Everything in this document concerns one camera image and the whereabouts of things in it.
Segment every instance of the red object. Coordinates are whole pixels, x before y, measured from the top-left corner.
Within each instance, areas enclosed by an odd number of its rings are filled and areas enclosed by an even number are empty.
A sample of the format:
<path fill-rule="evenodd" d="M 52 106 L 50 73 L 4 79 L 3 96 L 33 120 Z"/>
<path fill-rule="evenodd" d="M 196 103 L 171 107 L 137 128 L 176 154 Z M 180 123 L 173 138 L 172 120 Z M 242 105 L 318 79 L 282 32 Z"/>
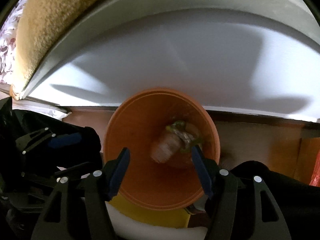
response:
<path fill-rule="evenodd" d="M 316 165 L 313 169 L 313 174 L 309 185 L 320 187 L 320 151 L 318 151 L 317 154 Z"/>

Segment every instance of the black plastic bracket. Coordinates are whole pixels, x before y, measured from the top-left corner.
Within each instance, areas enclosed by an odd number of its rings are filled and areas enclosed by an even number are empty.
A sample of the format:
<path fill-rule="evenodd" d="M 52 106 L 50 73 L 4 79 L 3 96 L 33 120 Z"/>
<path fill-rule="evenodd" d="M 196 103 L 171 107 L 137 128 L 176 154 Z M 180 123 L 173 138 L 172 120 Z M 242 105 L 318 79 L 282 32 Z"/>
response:
<path fill-rule="evenodd" d="M 232 174 L 217 175 L 217 183 L 222 184 L 219 204 L 213 215 L 205 240 L 230 239 L 236 213 L 238 180 Z"/>
<path fill-rule="evenodd" d="M 263 179 L 253 178 L 255 195 L 255 225 L 249 240 L 290 240 L 291 236 L 282 212 Z"/>
<path fill-rule="evenodd" d="M 20 152 L 28 153 L 40 143 L 49 139 L 54 135 L 49 128 L 43 128 L 16 139 L 16 147 Z"/>
<path fill-rule="evenodd" d="M 68 176 L 71 180 L 80 179 L 82 175 L 91 173 L 97 169 L 97 165 L 91 162 L 81 163 L 75 166 L 72 166 L 68 169 L 57 171 L 54 173 L 55 178 L 62 178 Z"/>
<path fill-rule="evenodd" d="M 48 197 L 36 193 L 7 193 L 11 205 L 24 213 L 41 213 Z"/>
<path fill-rule="evenodd" d="M 85 179 L 78 178 L 92 169 L 89 164 L 58 173 L 71 177 L 58 180 L 31 240 L 116 240 L 105 201 L 117 195 L 129 162 L 130 151 L 124 148 L 116 160 L 107 162 L 102 170 L 92 172 Z M 85 204 L 80 198 L 83 195 Z"/>

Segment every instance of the metal bolt head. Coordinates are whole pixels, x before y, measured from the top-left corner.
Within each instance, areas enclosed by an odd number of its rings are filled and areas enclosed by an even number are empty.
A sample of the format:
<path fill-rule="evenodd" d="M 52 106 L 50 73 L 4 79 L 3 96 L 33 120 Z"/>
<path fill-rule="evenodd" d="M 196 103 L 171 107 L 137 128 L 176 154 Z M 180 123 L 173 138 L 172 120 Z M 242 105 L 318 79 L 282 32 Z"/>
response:
<path fill-rule="evenodd" d="M 222 175 L 222 176 L 227 176 L 229 174 L 229 171 L 225 170 L 225 169 L 222 169 L 219 171 L 219 173 Z"/>
<path fill-rule="evenodd" d="M 93 172 L 93 175 L 94 175 L 95 177 L 99 177 L 99 176 L 101 176 L 101 174 L 102 174 L 102 171 L 94 171 L 94 172 Z"/>
<path fill-rule="evenodd" d="M 254 176 L 253 179 L 256 182 L 261 182 L 262 181 L 261 177 L 259 177 L 259 176 Z"/>
<path fill-rule="evenodd" d="M 62 177 L 60 179 L 60 182 L 63 184 L 63 183 L 66 183 L 68 181 L 68 178 L 67 177 Z"/>

